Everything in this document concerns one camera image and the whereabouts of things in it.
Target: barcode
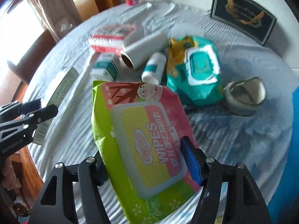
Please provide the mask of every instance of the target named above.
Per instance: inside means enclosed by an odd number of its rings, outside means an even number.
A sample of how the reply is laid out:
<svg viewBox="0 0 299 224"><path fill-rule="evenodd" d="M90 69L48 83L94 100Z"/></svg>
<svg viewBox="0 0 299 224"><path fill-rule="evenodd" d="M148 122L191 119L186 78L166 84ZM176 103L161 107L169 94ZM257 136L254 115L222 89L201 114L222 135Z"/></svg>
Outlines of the barcode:
<svg viewBox="0 0 299 224"><path fill-rule="evenodd" d="M34 136L35 143L39 143L39 144L43 143L43 141L46 137L49 125L50 124L47 121L38 125L36 132L35 132L35 136Z"/></svg>

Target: tablecloth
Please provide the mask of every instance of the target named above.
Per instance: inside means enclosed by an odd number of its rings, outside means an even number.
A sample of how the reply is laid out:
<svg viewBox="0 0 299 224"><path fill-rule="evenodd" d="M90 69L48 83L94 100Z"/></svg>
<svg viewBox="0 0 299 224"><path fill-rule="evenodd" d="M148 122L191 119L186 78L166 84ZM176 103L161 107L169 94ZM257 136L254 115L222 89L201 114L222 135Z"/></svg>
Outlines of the tablecloth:
<svg viewBox="0 0 299 224"><path fill-rule="evenodd" d="M91 17L65 36L42 62L26 91L24 100L40 98L63 66L73 66L80 76L67 94L53 120L44 145L29 145L32 159L45 181L57 162L78 164L97 152L90 124L92 113L92 78L85 65L89 56L88 38L99 26L142 24L145 34L162 31L170 37L175 23L203 28L205 38L219 51L222 84L259 76L267 88L267 100L254 117L233 116L221 105L187 110L195 137L206 155L224 164L244 162L268 203L283 173L292 137L292 92L298 80L282 59L240 31L213 20L198 8L173 3L140 3L119 5ZM119 81L140 81L142 68L124 69ZM111 183L99 188L112 223L126 223ZM84 223L80 191L74 184L77 215ZM219 214L225 205L223 185ZM188 223L195 211L200 193L161 223Z"/></svg>

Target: white bottle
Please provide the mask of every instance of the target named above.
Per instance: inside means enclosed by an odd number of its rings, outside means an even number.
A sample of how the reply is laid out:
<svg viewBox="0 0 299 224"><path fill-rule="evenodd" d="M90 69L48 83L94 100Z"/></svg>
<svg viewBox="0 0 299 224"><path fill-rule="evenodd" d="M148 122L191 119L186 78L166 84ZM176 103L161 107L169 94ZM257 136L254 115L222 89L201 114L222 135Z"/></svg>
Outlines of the white bottle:
<svg viewBox="0 0 299 224"><path fill-rule="evenodd" d="M101 53L96 58L90 75L94 80L115 81L120 69L120 60L114 53Z"/></svg>
<svg viewBox="0 0 299 224"><path fill-rule="evenodd" d="M141 79L143 82L160 84L166 65L166 56L161 52L154 53L147 62Z"/></svg>

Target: black sign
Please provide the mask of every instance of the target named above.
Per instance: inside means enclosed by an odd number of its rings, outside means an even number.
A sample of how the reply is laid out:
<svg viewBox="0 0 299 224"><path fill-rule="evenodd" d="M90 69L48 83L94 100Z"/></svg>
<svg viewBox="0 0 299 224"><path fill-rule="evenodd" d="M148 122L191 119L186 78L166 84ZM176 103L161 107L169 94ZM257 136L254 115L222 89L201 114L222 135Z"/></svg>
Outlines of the black sign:
<svg viewBox="0 0 299 224"><path fill-rule="evenodd" d="M213 0L210 15L239 29L262 45L276 22L271 13L251 0Z"/></svg>

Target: curtain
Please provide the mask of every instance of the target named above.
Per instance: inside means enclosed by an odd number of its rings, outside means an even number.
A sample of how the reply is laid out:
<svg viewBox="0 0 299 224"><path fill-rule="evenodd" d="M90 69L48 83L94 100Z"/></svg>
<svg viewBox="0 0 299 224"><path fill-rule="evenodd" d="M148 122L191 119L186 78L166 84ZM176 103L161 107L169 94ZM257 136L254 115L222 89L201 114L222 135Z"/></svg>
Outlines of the curtain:
<svg viewBox="0 0 299 224"><path fill-rule="evenodd" d="M82 21L73 0L28 0L58 42Z"/></svg>

